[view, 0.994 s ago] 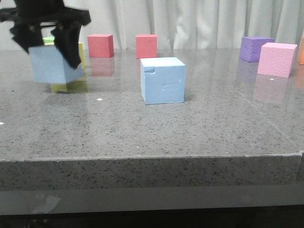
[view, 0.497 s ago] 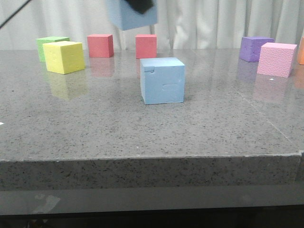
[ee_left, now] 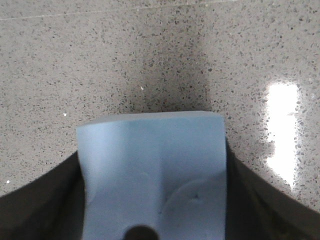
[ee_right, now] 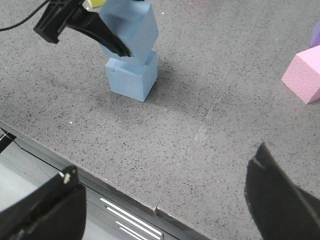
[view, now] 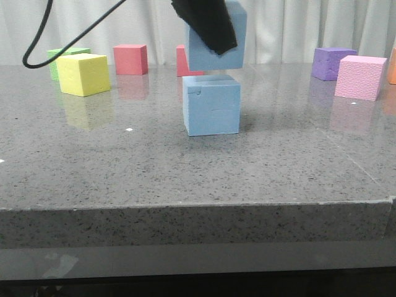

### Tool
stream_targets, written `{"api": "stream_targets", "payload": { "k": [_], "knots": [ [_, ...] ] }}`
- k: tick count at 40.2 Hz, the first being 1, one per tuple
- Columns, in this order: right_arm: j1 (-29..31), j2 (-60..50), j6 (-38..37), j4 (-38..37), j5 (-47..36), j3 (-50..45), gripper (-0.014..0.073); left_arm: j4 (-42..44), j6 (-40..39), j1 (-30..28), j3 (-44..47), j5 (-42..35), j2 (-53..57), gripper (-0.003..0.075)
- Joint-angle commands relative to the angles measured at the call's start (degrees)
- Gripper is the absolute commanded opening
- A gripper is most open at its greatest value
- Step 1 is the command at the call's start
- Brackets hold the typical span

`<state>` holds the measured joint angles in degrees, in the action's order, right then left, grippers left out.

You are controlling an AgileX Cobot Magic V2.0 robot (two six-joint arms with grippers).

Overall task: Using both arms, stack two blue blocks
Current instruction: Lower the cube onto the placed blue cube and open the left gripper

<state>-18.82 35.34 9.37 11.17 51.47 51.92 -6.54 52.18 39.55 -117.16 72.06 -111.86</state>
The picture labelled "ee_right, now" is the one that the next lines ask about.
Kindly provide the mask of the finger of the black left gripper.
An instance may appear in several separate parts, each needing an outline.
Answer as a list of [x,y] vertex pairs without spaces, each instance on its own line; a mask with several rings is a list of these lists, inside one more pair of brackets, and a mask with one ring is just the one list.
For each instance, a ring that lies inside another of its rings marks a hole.
[[94,39],[120,57],[131,56],[128,47],[112,33],[99,14],[83,7],[82,0],[50,0],[33,30],[48,43],[57,44],[66,27]]

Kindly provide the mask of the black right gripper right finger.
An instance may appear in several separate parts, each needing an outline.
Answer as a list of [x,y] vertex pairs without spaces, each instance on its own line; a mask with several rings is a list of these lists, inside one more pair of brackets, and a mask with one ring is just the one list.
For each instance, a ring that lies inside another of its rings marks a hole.
[[320,238],[320,200],[293,184],[265,143],[248,162],[244,196],[264,240]]

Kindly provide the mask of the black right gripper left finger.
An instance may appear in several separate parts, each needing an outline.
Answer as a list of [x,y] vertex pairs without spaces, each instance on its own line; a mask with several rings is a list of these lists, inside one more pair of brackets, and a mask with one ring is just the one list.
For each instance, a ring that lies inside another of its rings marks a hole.
[[81,240],[87,218],[86,188],[67,166],[0,213],[2,240]]

